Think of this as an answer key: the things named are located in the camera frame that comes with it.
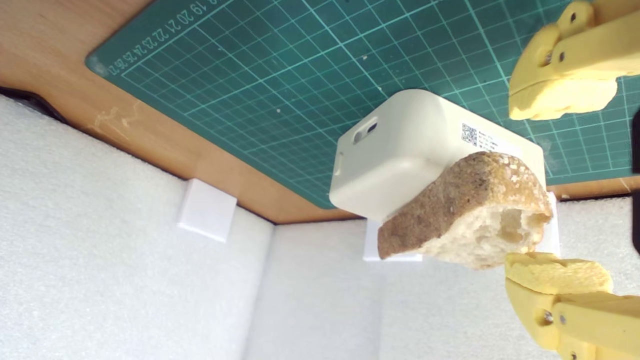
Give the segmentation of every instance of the qr code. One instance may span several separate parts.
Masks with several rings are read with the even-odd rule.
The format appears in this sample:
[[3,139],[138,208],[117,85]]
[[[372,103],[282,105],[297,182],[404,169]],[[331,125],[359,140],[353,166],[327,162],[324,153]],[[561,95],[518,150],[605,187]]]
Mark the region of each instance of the qr code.
[[462,140],[472,144],[473,146],[478,146],[478,130],[463,123]]

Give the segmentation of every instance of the bread crust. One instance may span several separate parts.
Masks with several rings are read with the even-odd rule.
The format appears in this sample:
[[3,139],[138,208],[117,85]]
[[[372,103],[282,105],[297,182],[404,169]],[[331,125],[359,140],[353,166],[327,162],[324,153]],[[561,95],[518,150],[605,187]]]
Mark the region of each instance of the bread crust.
[[553,215],[545,189],[522,160],[475,152],[444,170],[378,229],[380,258],[419,250],[446,234],[460,217],[494,205],[540,214],[541,226]]

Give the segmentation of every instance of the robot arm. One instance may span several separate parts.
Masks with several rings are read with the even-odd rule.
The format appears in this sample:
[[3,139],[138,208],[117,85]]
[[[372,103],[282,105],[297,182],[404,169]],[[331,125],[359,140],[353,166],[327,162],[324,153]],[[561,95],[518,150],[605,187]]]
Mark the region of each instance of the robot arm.
[[640,359],[640,297],[611,293],[598,263],[553,254],[509,254],[513,309],[542,348],[567,360]]

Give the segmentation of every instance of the ruler numbers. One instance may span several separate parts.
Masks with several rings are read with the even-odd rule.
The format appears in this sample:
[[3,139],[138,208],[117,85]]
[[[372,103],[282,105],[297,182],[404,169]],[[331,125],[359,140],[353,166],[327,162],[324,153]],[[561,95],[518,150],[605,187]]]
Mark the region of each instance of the ruler numbers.
[[155,49],[167,41],[167,39],[171,38],[176,32],[179,32],[185,25],[191,24],[205,15],[208,6],[216,4],[218,4],[218,0],[195,1],[185,10],[175,14],[173,19],[168,20],[164,28],[158,28],[151,32],[151,34],[144,38],[138,45],[134,46],[130,51],[127,51],[109,65],[109,73],[111,75],[118,75],[121,71],[131,66],[131,64],[142,59],[150,50]]

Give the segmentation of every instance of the bread slice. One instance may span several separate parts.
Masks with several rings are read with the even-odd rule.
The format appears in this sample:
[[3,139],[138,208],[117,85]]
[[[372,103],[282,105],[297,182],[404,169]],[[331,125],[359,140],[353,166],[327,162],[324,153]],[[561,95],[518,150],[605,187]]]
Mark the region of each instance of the bread slice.
[[420,252],[483,269],[509,252],[529,252],[553,216],[545,189],[525,163],[476,152],[440,174],[378,230],[381,259]]

